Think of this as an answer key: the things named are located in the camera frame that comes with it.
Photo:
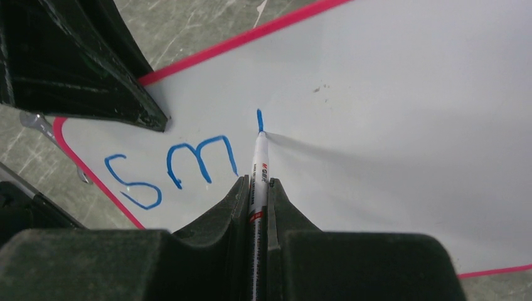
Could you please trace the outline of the white blue whiteboard marker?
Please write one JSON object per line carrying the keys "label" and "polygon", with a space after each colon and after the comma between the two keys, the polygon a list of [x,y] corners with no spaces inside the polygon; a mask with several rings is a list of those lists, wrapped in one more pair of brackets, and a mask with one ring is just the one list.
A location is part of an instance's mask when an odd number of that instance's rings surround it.
{"label": "white blue whiteboard marker", "polygon": [[255,141],[253,169],[250,177],[248,225],[250,226],[250,282],[247,298],[265,300],[265,259],[267,247],[266,214],[269,189],[268,141],[265,132],[258,133]]}

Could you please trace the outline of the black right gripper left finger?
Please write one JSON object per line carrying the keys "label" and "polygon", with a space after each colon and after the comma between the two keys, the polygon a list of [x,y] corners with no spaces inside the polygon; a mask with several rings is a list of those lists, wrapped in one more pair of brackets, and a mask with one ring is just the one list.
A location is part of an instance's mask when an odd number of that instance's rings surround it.
{"label": "black right gripper left finger", "polygon": [[27,229],[1,245],[2,300],[241,300],[248,177],[167,230]]}

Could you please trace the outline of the pink framed whiteboard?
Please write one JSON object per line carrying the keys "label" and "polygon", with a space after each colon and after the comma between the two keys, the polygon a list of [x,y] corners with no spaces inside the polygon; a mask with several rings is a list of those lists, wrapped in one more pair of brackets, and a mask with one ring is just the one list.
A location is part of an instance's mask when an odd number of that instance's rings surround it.
{"label": "pink framed whiteboard", "polygon": [[531,2],[318,1],[141,78],[164,132],[56,118],[138,228],[176,231],[252,173],[329,231],[425,233],[458,274],[531,268]]}

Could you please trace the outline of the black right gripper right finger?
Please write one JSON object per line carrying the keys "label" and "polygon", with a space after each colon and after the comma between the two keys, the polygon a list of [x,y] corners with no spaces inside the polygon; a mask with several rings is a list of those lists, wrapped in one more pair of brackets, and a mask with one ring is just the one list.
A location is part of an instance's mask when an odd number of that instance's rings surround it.
{"label": "black right gripper right finger", "polygon": [[268,300],[465,300],[450,256],[420,233],[320,230],[269,182]]}

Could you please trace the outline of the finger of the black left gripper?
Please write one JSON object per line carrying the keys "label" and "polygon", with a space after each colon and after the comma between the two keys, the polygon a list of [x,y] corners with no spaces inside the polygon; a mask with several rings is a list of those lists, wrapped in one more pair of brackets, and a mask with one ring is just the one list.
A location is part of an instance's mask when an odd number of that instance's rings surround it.
{"label": "finger of the black left gripper", "polygon": [[113,1],[1,2],[1,103],[162,132],[152,70]]}

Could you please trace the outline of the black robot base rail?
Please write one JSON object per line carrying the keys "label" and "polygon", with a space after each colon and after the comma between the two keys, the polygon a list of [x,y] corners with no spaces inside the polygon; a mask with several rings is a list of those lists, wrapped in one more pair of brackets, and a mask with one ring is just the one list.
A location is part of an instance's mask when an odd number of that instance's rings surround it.
{"label": "black robot base rail", "polygon": [[1,164],[1,245],[27,229],[84,226],[34,186]]}

